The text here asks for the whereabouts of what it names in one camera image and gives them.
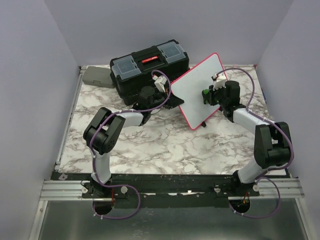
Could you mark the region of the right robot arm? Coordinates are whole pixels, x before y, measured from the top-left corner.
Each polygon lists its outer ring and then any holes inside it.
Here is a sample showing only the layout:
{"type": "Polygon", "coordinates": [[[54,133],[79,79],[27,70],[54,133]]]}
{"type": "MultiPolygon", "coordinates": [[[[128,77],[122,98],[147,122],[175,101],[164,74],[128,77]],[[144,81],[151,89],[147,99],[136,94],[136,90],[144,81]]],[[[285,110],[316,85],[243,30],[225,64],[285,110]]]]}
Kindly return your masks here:
{"type": "Polygon", "coordinates": [[[240,84],[227,81],[216,88],[210,85],[202,91],[203,103],[219,105],[223,115],[254,134],[253,160],[235,171],[230,191],[241,196],[248,190],[248,184],[267,172],[283,169],[294,157],[289,126],[285,122],[274,122],[263,118],[241,104],[240,84]]]}

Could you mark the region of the green black whiteboard eraser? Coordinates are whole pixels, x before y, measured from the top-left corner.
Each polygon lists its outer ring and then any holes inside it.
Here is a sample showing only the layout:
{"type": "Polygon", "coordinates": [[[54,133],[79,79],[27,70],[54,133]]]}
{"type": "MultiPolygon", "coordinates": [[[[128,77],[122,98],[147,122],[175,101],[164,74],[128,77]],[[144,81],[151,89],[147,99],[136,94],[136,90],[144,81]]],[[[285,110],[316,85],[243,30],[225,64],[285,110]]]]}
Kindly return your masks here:
{"type": "Polygon", "coordinates": [[[203,98],[203,102],[204,102],[204,98],[210,98],[210,90],[209,89],[204,89],[201,92],[202,98],[203,98]]]}

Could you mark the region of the pink framed whiteboard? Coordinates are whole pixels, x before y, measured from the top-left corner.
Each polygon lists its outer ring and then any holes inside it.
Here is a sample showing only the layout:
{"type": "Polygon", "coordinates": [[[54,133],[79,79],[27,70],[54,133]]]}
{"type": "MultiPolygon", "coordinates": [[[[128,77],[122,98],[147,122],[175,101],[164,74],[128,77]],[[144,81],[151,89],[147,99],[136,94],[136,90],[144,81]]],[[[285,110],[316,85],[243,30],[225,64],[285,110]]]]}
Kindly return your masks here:
{"type": "Polygon", "coordinates": [[[204,104],[202,91],[213,84],[212,76],[223,70],[218,53],[214,52],[171,84],[172,93],[184,101],[179,106],[189,128],[195,130],[220,108],[204,104]]]}

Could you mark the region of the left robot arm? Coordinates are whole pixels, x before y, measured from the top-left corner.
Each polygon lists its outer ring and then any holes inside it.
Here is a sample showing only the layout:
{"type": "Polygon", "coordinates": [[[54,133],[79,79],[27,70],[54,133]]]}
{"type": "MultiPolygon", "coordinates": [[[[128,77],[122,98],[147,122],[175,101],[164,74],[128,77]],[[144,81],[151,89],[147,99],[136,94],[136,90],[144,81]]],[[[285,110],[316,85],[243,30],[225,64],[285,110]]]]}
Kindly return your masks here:
{"type": "Polygon", "coordinates": [[[91,178],[94,182],[93,191],[101,198],[107,197],[111,191],[108,181],[110,170],[110,152],[115,147],[121,131],[128,127],[140,127],[147,123],[154,110],[173,109],[185,101],[175,96],[171,90],[164,92],[145,86],[131,109],[113,112],[101,107],[94,115],[83,133],[86,146],[92,155],[91,178]]]}

